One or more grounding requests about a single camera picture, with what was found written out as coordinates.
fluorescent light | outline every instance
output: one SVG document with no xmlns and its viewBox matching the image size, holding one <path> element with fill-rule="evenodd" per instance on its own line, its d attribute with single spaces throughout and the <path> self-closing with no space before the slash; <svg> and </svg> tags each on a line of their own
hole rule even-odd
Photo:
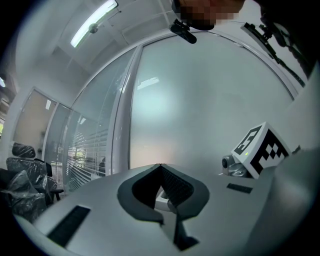
<svg viewBox="0 0 320 256">
<path fill-rule="evenodd" d="M 85 118 L 82 118 L 81 122 L 80 122 L 80 125 L 82 125 L 87 119 Z"/>
<path fill-rule="evenodd" d="M 107 2 L 105 2 L 79 28 L 79 30 L 71 40 L 71 45 L 73 47 L 77 47 L 81 42 L 81 40 L 85 37 L 85 35 L 89 33 L 89 26 L 93 23 L 98 23 L 108 12 L 110 12 L 117 6 L 118 6 L 118 3 L 115 0 L 108 0 Z"/>
<path fill-rule="evenodd" d="M 142 88 L 145 88 L 147 86 L 151 86 L 151 85 L 154 85 L 156 83 L 159 83 L 160 80 L 158 77 L 153 77 L 153 78 L 150 78 L 148 80 L 145 80 L 143 82 L 140 83 L 140 85 L 138 85 L 138 90 L 142 89 Z"/>
<path fill-rule="evenodd" d="M 0 86 L 6 87 L 5 81 L 0 77 Z"/>
<path fill-rule="evenodd" d="M 50 109 L 50 105 L 51 105 L 51 101 L 47 99 L 47 100 L 46 100 L 45 109 L 46 109 L 46 110 Z"/>
</svg>

black rubber insert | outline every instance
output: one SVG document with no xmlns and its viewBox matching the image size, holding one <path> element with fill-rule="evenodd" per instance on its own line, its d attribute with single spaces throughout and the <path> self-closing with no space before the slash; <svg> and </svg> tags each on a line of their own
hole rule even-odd
<svg viewBox="0 0 320 256">
<path fill-rule="evenodd" d="M 209 190 L 199 180 L 166 164 L 156 164 L 124 181 L 118 189 L 118 201 L 135 219 L 162 225 L 162 214 L 154 210 L 160 186 L 176 210 L 174 243 L 180 250 L 197 244 L 196 239 L 186 236 L 182 221 L 197 216 L 209 200 Z"/>
<path fill-rule="evenodd" d="M 65 247 L 75 234 L 81 223 L 85 220 L 90 209 L 76 206 L 73 210 L 54 228 L 48 238 Z"/>
<path fill-rule="evenodd" d="M 228 186 L 226 186 L 228 189 L 231 189 L 231 190 L 236 190 L 236 191 L 239 191 L 239 192 L 243 192 L 243 193 L 247 193 L 247 194 L 250 194 L 251 191 L 252 191 L 252 187 L 248 187 L 248 186 L 241 186 L 241 185 L 237 185 L 237 184 L 232 184 L 232 183 L 229 183 Z"/>
</svg>

person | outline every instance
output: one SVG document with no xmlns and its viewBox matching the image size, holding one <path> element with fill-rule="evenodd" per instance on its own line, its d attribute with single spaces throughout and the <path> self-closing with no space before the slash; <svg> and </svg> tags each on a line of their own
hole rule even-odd
<svg viewBox="0 0 320 256">
<path fill-rule="evenodd" d="M 196 29 L 212 28 L 220 20 L 233 19 L 247 0 L 173 0 L 175 13 Z M 307 77 L 319 56 L 316 21 L 317 7 L 311 0 L 254 0 L 261 7 L 261 16 L 269 23 L 281 25 L 297 50 L 289 47 Z"/>
</svg>

